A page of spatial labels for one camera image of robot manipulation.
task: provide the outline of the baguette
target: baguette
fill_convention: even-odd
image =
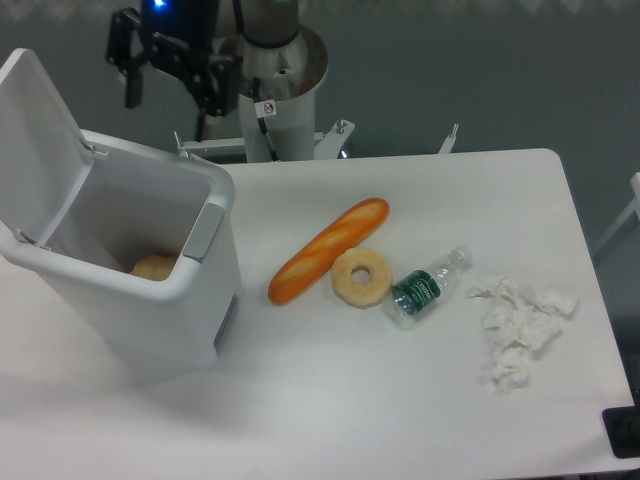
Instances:
[[[388,215],[389,204],[382,198],[369,198],[351,207],[282,266],[269,284],[269,300],[284,305],[296,298],[327,273],[336,258],[371,235]]]

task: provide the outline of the gray wall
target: gray wall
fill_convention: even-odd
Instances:
[[[300,3],[330,56],[317,128],[355,122],[354,156],[433,153],[458,122],[457,151],[555,150],[590,244],[631,200],[629,179],[640,171],[640,2]],[[144,104],[128,111],[103,58],[108,12],[127,5],[0,0],[0,58],[34,49],[82,128],[173,150],[172,132],[188,139],[195,122],[182,85],[149,72]],[[237,118],[216,136],[239,136]],[[640,236],[599,275],[621,338],[640,350]]]

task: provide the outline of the donut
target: donut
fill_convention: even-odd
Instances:
[[[354,281],[358,270],[369,272],[367,283]],[[393,280],[389,263],[370,248],[350,248],[331,267],[331,283],[338,297],[349,305],[368,308],[377,305],[391,287]]]
[[[165,257],[163,255],[149,255],[144,257],[133,267],[131,275],[146,278],[155,282],[166,280],[173,271],[176,264],[176,257]]]

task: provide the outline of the green bottle label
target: green bottle label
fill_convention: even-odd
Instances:
[[[391,290],[394,294],[407,295],[415,304],[416,313],[433,302],[441,293],[435,279],[422,270],[416,270],[408,275],[396,283]]]

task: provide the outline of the bottle cap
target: bottle cap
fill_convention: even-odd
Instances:
[[[459,246],[451,250],[453,263],[460,268],[468,268],[471,266],[471,252],[467,247]]]

